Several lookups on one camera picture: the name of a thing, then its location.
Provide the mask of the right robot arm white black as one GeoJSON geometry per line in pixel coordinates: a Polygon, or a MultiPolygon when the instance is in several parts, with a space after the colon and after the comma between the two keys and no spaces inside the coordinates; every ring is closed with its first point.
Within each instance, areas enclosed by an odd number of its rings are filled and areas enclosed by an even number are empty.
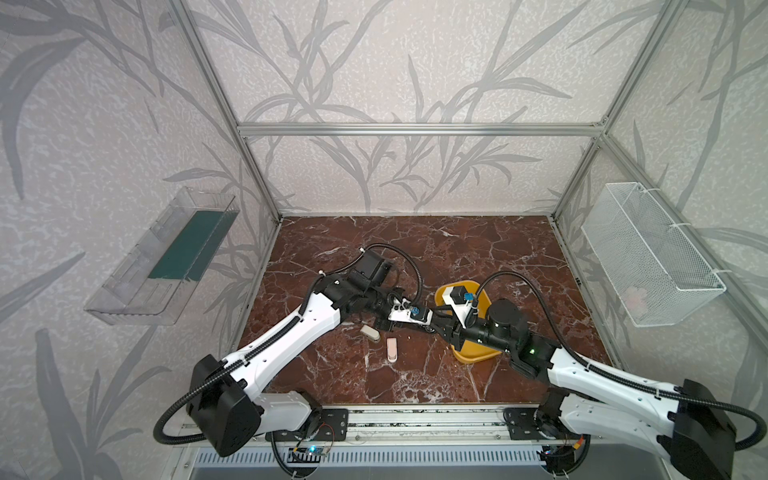
{"type": "Polygon", "coordinates": [[[736,452],[767,434],[759,414],[716,400],[698,382],[636,376],[578,354],[561,335],[531,332],[526,315],[507,299],[481,311],[477,293],[451,287],[426,316],[451,345],[473,342],[502,352],[515,371],[547,385],[538,415],[548,432],[621,441],[668,461],[688,479],[730,478],[736,452]]]}

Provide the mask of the pink mini stapler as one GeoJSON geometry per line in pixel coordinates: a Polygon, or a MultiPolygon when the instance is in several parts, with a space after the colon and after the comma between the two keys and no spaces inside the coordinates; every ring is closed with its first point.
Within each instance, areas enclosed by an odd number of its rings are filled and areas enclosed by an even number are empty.
{"type": "Polygon", "coordinates": [[[396,338],[388,338],[386,342],[387,361],[395,363],[398,360],[398,343],[396,338]]]}

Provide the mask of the black stapler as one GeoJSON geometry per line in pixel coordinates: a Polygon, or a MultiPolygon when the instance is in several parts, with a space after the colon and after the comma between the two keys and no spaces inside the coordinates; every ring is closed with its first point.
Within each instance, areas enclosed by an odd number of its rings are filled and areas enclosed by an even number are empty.
{"type": "Polygon", "coordinates": [[[415,323],[415,326],[417,328],[423,330],[424,332],[429,333],[429,334],[434,334],[436,332],[436,330],[432,326],[430,326],[429,324],[415,323]]]}

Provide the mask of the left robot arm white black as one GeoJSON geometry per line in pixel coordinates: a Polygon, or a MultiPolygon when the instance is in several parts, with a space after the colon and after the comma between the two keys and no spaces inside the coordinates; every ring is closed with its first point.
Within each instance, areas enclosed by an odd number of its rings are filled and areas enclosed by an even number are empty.
{"type": "Polygon", "coordinates": [[[357,312],[376,315],[385,327],[431,322],[420,293],[408,298],[399,288],[384,287],[392,264],[378,254],[380,247],[372,244],[350,264],[319,272],[300,306],[256,340],[221,360],[200,360],[189,392],[157,420],[154,439],[164,445],[206,440],[226,457],[259,434],[315,435],[322,418],[316,400],[297,391],[265,391],[285,366],[357,312]]]}

